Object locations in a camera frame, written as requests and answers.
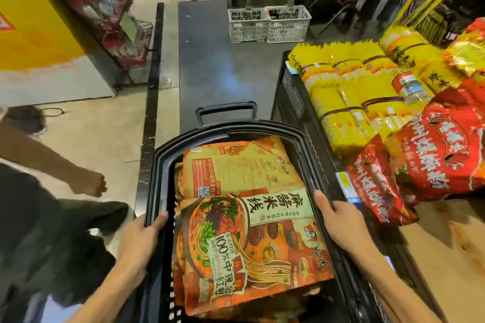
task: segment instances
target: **black shelf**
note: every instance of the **black shelf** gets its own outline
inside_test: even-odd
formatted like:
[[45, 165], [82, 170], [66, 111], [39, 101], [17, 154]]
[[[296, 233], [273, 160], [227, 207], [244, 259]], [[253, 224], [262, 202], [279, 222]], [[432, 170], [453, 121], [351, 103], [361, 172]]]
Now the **black shelf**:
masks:
[[[331, 200], [345, 200], [345, 195], [336, 177], [336, 173], [345, 171], [345, 167], [340, 158], [331, 149], [300, 76], [291, 74], [287, 69], [288, 54], [289, 51], [283, 53], [271, 120], [294, 125], [306, 132], [323, 174], [327, 197]], [[383, 255], [390, 258], [398, 276], [415, 290], [428, 307], [439, 317], [442, 317], [440, 308], [428, 291], [412, 257], [407, 251], [405, 241], [398, 227], [380, 224], [376, 222], [372, 212], [364, 207], [362, 203], [356, 204], [356, 206], [363, 212], [375, 244]]]

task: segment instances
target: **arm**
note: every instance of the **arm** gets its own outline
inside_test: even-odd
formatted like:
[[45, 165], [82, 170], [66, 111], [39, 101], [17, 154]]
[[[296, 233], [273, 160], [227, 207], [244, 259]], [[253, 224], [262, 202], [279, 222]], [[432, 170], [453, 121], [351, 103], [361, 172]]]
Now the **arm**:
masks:
[[41, 142], [16, 129], [9, 123], [8, 118], [0, 120], [0, 157], [64, 181], [76, 194], [100, 197], [106, 191], [102, 174], [77, 167]]
[[144, 218], [142, 215], [125, 227], [120, 255], [113, 269], [66, 323], [111, 323], [115, 320], [125, 301], [142, 283], [168, 214], [162, 212], [147, 228], [143, 226]]
[[367, 230], [364, 218], [354, 205], [333, 202], [335, 211], [320, 191], [315, 201], [324, 216], [325, 227], [332, 239], [350, 253], [369, 282], [384, 299], [401, 323], [441, 323], [419, 296], [391, 269], [384, 256], [375, 246]]

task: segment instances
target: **black shopping basket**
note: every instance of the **black shopping basket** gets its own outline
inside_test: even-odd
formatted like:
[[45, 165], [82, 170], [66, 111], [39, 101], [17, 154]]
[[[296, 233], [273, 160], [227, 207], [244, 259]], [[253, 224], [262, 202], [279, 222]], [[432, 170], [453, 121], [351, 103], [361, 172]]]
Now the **black shopping basket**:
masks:
[[[204, 125], [202, 116], [216, 112], [252, 109], [251, 119], [228, 120]], [[153, 223], [162, 210], [170, 214], [161, 231], [159, 243], [147, 270], [147, 277], [138, 291], [140, 294], [139, 322], [187, 323], [202, 321], [185, 315], [183, 308], [175, 306], [171, 259], [174, 238], [175, 164], [183, 152], [209, 143], [251, 141], [265, 136], [280, 136], [289, 159], [304, 181], [318, 226], [322, 231], [331, 259], [335, 279], [326, 281], [319, 295], [313, 296], [302, 323], [331, 321], [332, 323], [379, 323], [382, 316], [369, 283], [361, 275], [347, 253], [341, 250], [327, 233], [321, 213], [313, 201], [313, 191], [321, 189], [330, 194], [318, 161], [306, 133], [297, 127], [274, 121], [256, 119], [256, 103], [230, 103], [198, 109], [200, 129], [182, 134], [158, 148], [151, 170], [149, 197], [145, 225]]]

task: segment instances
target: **hand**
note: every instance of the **hand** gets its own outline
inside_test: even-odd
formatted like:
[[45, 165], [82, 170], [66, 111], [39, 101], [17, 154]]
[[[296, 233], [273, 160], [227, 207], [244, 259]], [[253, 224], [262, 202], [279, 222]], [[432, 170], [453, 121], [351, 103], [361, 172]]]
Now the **hand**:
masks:
[[121, 234], [120, 254], [116, 264], [127, 274], [132, 288], [142, 283], [149, 260], [158, 242], [158, 233], [165, 226], [168, 219], [167, 211], [163, 211], [155, 222], [145, 228], [145, 215], [137, 217], [125, 226]]
[[333, 202], [335, 211], [325, 195], [316, 190], [315, 202], [324, 216], [325, 228], [332, 239], [355, 259], [376, 249], [367, 230], [364, 217], [360, 211], [348, 202]]
[[87, 194], [99, 198], [108, 190], [104, 175], [98, 172], [79, 167], [71, 178], [68, 184], [74, 194]]

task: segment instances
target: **metal basket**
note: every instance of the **metal basket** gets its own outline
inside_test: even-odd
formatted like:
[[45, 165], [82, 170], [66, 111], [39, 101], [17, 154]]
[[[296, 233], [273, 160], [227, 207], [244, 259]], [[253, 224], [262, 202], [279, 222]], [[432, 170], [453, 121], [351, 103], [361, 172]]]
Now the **metal basket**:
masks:
[[268, 35], [268, 18], [264, 8], [228, 9], [229, 34], [232, 42], [264, 41]]
[[265, 7], [268, 21], [268, 43], [305, 41], [311, 15], [305, 6]]

